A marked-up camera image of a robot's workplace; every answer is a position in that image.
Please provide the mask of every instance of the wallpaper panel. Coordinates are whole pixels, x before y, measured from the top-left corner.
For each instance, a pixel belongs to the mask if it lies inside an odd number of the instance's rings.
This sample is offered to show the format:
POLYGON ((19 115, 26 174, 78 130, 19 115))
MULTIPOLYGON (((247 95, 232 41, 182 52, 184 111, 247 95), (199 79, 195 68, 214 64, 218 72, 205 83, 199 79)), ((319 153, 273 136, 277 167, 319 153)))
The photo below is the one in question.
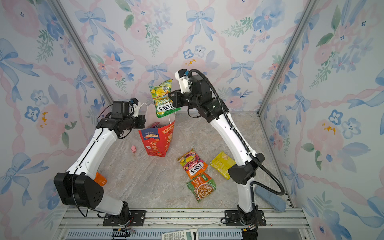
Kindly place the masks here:
POLYGON ((80 156, 104 96, 45 1, 1 0, 0 239, 51 239, 53 183, 80 156))
POLYGON ((148 85, 196 68, 228 108, 254 111, 279 63, 273 56, 284 53, 306 0, 62 4, 115 99, 151 102, 148 85))
POLYGON ((262 113, 317 240, 384 239, 383 10, 321 0, 262 113))

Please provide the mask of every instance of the snack package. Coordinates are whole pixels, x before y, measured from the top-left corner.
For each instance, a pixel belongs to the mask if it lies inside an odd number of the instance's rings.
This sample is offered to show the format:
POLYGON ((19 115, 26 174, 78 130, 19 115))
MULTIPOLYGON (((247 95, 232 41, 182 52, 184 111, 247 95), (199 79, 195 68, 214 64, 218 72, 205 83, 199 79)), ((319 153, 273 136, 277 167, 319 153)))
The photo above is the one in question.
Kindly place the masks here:
POLYGON ((155 102, 156 115, 158 118, 167 116, 168 114, 174 113, 180 108, 174 108, 172 106, 173 101, 168 97, 172 86, 172 79, 167 80, 159 86, 149 86, 152 94, 152 98, 155 102))
POLYGON ((198 202, 216 190, 215 181, 206 173, 202 173, 194 178, 187 183, 187 186, 193 192, 198 202))
POLYGON ((236 162, 230 158, 225 152, 221 151, 212 161, 211 166, 218 170, 221 175, 223 175, 227 180, 231 177, 229 176, 228 169, 230 169, 236 162))
POLYGON ((191 151, 181 156, 177 161, 187 172, 190 179, 203 173, 208 167, 208 165, 196 154, 193 148, 191 151))

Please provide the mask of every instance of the black corrugated hose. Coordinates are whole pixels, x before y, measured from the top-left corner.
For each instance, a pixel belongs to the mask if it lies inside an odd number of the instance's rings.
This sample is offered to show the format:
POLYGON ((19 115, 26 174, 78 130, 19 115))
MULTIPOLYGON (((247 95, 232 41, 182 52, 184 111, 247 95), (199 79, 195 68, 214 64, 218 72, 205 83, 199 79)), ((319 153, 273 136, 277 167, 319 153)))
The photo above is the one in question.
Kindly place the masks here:
POLYGON ((217 98, 218 100, 218 103, 220 105, 220 108, 222 109, 223 111, 223 114, 224 114, 224 117, 227 121, 227 123, 229 124, 229 126, 231 127, 231 129, 234 131, 234 133, 237 135, 237 137, 239 138, 239 140, 242 142, 245 150, 247 151, 248 155, 251 157, 251 159, 254 161, 254 163, 259 167, 261 168, 266 174, 268 174, 268 176, 270 176, 273 181, 278 185, 278 187, 280 188, 280 192, 277 192, 275 190, 273 190, 272 188, 260 183, 260 182, 257 182, 257 181, 254 181, 253 184, 256 184, 256 185, 259 185, 261 186, 262 188, 265 188, 266 190, 270 191, 271 193, 273 194, 276 194, 276 195, 284 195, 285 194, 285 190, 284 190, 284 187, 283 185, 280 183, 280 181, 267 169, 265 168, 254 156, 253 154, 250 152, 249 150, 249 147, 248 145, 245 143, 245 140, 243 139, 243 137, 240 135, 240 133, 237 131, 237 129, 234 127, 234 125, 232 124, 232 122, 229 120, 229 117, 228 117, 228 114, 226 113, 226 111, 224 110, 224 107, 223 107, 223 104, 221 102, 221 99, 219 98, 217 92, 216 92, 216 89, 213 87, 212 83, 208 80, 208 78, 202 73, 200 72, 199 70, 197 69, 191 69, 188 73, 188 77, 192 77, 192 73, 197 73, 199 74, 205 81, 206 83, 208 84, 208 86, 211 88, 212 92, 214 93, 215 97, 217 98))

